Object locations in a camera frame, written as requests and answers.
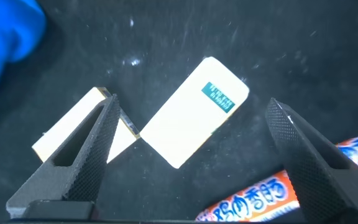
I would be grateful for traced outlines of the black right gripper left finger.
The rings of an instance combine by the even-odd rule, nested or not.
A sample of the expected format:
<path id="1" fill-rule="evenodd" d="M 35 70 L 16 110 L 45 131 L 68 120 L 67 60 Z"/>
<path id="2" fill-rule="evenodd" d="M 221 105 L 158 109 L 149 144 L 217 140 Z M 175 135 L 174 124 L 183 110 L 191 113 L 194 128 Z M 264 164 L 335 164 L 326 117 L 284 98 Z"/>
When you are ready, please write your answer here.
<path id="1" fill-rule="evenodd" d="M 90 220 L 120 117 L 117 95 L 98 103 L 7 201 L 13 220 Z"/>

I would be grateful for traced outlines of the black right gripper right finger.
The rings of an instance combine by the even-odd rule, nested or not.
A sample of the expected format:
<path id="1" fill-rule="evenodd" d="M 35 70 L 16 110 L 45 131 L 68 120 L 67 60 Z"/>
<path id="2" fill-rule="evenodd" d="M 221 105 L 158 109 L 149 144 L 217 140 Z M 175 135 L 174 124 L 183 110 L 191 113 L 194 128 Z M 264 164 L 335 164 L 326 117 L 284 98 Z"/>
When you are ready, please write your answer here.
<path id="1" fill-rule="evenodd" d="M 358 223 L 358 165 L 275 98 L 265 118 L 305 218 Z"/>

